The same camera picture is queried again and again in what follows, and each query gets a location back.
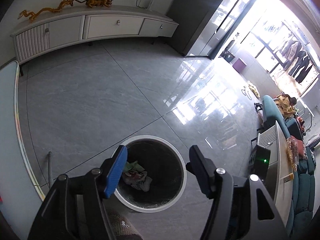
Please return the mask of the green paper piece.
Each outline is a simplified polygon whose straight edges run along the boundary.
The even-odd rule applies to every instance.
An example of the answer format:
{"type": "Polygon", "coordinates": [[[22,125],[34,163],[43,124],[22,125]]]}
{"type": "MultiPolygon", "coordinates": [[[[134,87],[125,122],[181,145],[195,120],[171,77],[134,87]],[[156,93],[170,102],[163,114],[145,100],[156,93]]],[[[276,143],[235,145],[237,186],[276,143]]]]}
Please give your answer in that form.
{"type": "Polygon", "coordinates": [[[143,172],[144,168],[141,167],[138,163],[138,161],[134,161],[132,163],[126,162],[123,172],[124,173],[140,173],[143,172]]]}

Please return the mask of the white round trash bin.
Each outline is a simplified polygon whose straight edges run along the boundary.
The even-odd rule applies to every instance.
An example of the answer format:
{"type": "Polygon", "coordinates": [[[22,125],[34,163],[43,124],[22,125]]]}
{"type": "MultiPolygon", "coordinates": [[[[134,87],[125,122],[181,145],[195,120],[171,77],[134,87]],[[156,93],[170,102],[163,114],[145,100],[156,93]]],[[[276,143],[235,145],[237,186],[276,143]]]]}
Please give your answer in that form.
{"type": "Polygon", "coordinates": [[[152,179],[148,192],[125,184],[122,176],[114,192],[117,200],[138,213],[157,213],[173,206],[187,182],[185,163],[178,150],[153,135],[138,135],[121,143],[127,148],[127,162],[138,161],[152,179]]]}

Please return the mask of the white side cabinet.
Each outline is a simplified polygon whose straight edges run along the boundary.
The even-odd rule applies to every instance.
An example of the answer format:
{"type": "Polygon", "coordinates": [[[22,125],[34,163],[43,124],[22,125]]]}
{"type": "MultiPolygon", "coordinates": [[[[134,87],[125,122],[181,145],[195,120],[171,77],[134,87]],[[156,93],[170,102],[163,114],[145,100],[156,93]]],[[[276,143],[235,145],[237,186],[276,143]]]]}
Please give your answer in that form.
{"type": "Polygon", "coordinates": [[[279,124],[276,122],[259,133],[257,144],[271,151],[265,185],[286,225],[291,209],[293,168],[287,157],[289,146],[279,124]]]}

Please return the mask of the teal sofa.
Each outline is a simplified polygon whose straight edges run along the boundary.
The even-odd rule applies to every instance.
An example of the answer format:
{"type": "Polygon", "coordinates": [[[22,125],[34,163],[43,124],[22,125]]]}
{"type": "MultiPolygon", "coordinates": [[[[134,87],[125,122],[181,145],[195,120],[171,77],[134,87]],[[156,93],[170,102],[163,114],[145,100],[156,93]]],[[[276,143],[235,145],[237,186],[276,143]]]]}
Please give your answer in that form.
{"type": "Polygon", "coordinates": [[[289,239],[299,239],[313,217],[315,202],[315,166],[311,152],[304,146],[297,121],[285,120],[273,98],[263,96],[263,128],[268,130],[277,122],[287,140],[287,157],[293,168],[293,191],[289,219],[285,226],[289,239]]]}

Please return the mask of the purple box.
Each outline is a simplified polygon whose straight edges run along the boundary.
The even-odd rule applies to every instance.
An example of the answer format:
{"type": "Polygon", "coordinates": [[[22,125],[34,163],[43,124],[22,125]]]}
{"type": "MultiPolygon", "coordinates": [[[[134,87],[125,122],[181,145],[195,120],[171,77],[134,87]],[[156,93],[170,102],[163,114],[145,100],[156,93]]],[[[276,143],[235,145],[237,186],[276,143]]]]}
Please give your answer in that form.
{"type": "Polygon", "coordinates": [[[241,58],[238,58],[238,59],[233,63],[233,68],[234,68],[238,73],[241,73],[246,67],[247,67],[247,64],[246,64],[241,58]]]}

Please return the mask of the grey refrigerator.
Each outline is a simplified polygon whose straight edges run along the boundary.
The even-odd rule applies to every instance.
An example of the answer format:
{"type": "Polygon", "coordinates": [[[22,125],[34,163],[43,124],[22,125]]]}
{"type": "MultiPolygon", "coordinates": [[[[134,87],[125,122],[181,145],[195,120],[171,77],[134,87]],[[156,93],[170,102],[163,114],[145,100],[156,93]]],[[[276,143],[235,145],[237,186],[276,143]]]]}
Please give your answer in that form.
{"type": "Polygon", "coordinates": [[[184,56],[208,56],[250,0],[174,0],[167,16],[178,23],[169,44],[184,56]]]}

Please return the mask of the white tv cabinet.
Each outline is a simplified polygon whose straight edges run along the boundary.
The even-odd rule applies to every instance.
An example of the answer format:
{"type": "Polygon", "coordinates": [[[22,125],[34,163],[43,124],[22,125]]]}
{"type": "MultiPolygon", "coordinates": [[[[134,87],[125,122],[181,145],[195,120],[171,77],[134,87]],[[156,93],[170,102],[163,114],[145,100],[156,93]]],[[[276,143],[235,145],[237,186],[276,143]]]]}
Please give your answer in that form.
{"type": "Polygon", "coordinates": [[[178,27],[171,18],[137,7],[72,7],[21,22],[11,33],[19,64],[68,46],[122,37],[172,37],[178,27]]]}

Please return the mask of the white power strip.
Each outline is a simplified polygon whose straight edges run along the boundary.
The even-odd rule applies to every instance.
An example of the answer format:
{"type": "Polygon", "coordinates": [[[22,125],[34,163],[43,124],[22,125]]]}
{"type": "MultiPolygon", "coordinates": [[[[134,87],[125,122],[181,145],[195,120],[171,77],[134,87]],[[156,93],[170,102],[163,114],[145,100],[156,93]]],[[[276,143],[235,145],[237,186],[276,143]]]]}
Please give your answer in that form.
{"type": "Polygon", "coordinates": [[[148,5],[148,10],[149,11],[151,11],[151,8],[152,8],[153,4],[154,4],[154,0],[151,0],[149,5],[148,5]]]}

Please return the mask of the golden tiger figurine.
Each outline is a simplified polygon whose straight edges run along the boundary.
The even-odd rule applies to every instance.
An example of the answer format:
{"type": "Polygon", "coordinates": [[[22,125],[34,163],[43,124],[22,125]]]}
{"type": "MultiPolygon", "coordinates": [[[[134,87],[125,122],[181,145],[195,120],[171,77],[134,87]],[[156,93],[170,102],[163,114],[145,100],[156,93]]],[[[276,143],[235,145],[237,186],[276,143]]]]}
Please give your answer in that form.
{"type": "Polygon", "coordinates": [[[89,8],[95,8],[95,7],[106,7],[109,8],[112,6],[113,0],[73,0],[78,3],[85,3],[85,5],[89,8]]]}

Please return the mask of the golden dragon figurine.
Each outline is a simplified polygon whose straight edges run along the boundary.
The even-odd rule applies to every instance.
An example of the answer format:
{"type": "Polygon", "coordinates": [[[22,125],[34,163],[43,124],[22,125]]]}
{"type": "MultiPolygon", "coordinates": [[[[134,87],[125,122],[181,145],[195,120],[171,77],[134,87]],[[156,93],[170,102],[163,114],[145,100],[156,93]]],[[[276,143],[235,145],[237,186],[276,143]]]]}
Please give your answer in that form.
{"type": "Polygon", "coordinates": [[[38,12],[33,12],[33,11],[27,11],[23,10],[22,12],[19,13],[18,15],[18,20],[22,17],[26,17],[29,19],[30,22],[33,22],[34,20],[37,19],[38,16],[40,16],[43,12],[51,12],[51,13],[60,13],[63,11],[64,7],[66,6],[73,6],[73,0],[60,0],[60,4],[57,6],[57,8],[50,8],[50,7],[45,7],[39,10],[38,12]]]}

